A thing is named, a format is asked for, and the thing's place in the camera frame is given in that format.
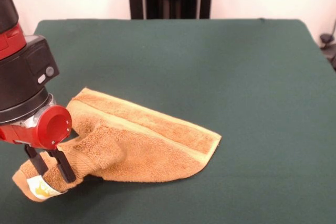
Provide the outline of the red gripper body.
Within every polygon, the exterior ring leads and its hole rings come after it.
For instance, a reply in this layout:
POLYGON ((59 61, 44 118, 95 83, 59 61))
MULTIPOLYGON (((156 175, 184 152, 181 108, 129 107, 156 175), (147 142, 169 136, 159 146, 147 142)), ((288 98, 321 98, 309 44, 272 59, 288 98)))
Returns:
POLYGON ((33 148, 56 148, 71 132, 72 119, 63 106, 51 105, 31 117, 1 126, 1 141, 33 148))

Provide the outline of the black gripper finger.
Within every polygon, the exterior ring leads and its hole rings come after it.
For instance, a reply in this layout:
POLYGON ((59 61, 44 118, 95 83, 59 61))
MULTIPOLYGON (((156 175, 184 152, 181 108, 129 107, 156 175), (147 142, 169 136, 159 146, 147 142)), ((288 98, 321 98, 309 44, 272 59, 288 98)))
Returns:
POLYGON ((44 175, 45 172, 48 171, 48 167, 46 163, 44 162, 42 156, 39 153, 37 153, 37 151, 28 144, 25 144, 24 150, 26 154, 28 155, 29 160, 33 164, 37 173, 40 176, 44 175))
POLYGON ((64 152, 55 149, 49 150, 48 154, 53 157, 57 162, 57 168, 59 169, 63 179, 66 183, 70 184, 76 180, 75 173, 73 172, 64 152))

